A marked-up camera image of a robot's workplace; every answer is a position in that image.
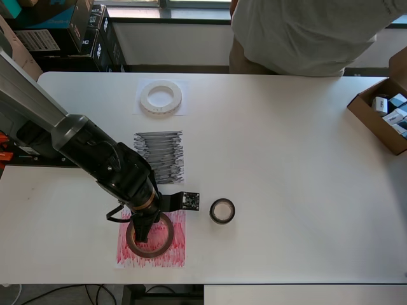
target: orange clamp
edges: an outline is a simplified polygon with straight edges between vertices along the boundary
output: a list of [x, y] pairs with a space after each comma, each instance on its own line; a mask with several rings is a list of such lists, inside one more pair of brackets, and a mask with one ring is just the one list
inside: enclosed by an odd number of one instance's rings
[[0, 152], [0, 161], [11, 161], [12, 158], [12, 152]]

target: copper tape roll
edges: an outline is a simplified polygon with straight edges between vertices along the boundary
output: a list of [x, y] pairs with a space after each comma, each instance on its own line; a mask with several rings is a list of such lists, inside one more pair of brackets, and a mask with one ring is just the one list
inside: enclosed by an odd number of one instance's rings
[[158, 257], [164, 254], [170, 248], [172, 240], [174, 239], [174, 226], [172, 225], [172, 222], [168, 218], [168, 216], [166, 216], [164, 213], [160, 214], [160, 220], [162, 220], [164, 224], [167, 226], [168, 237], [167, 241], [165, 241], [164, 245], [162, 245], [161, 248], [152, 252], [144, 252], [135, 244], [135, 230], [133, 222], [130, 221], [126, 231], [126, 241], [128, 247], [130, 248], [131, 251], [133, 251], [135, 255], [138, 255], [139, 257], [144, 257], [146, 259], [152, 259], [154, 257]]

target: black tape roll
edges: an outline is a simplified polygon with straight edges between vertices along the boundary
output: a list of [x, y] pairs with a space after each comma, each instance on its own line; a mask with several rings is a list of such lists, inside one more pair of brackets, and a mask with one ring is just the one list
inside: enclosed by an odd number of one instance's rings
[[[227, 218], [219, 218], [218, 215], [215, 214], [215, 208], [218, 205], [227, 205], [230, 209], [230, 214], [229, 216], [227, 216]], [[209, 215], [211, 217], [211, 219], [216, 222], [217, 224], [227, 224], [229, 223], [235, 216], [236, 213], [236, 209], [235, 209], [235, 205], [233, 204], [233, 202], [231, 202], [229, 199], [226, 198], [221, 198], [216, 200], [212, 206], [210, 207], [209, 210]]]

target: roll of tape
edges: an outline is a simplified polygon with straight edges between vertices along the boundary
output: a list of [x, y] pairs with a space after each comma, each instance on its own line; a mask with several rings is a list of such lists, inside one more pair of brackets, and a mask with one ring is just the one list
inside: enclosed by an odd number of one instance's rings
[[[159, 87], [165, 87], [172, 91], [172, 102], [165, 106], [154, 106], [149, 100], [148, 96], [152, 90], [156, 90]], [[153, 114], [167, 114], [175, 111], [181, 105], [183, 99], [183, 93], [176, 84], [171, 81], [153, 81], [144, 87], [140, 94], [140, 103], [145, 110]]]

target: robotic arm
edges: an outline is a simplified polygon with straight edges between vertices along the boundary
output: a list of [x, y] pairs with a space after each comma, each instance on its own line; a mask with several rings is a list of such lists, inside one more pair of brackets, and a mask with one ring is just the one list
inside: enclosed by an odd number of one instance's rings
[[[162, 195], [154, 171], [142, 156], [125, 144], [116, 143], [86, 116], [68, 114], [1, 48], [0, 114], [13, 125], [8, 132], [14, 133], [9, 134], [10, 137], [15, 138], [22, 128], [21, 119], [49, 133], [54, 150], [88, 172], [101, 188], [119, 201], [120, 206], [109, 212], [107, 219], [130, 222], [127, 243], [139, 256], [156, 257], [170, 247], [174, 231], [171, 221], [162, 212], [199, 210], [199, 194]], [[114, 218], [124, 205], [131, 210], [131, 217]], [[136, 242], [147, 242], [151, 226], [160, 219], [169, 229], [167, 242], [155, 252], [143, 252]]]

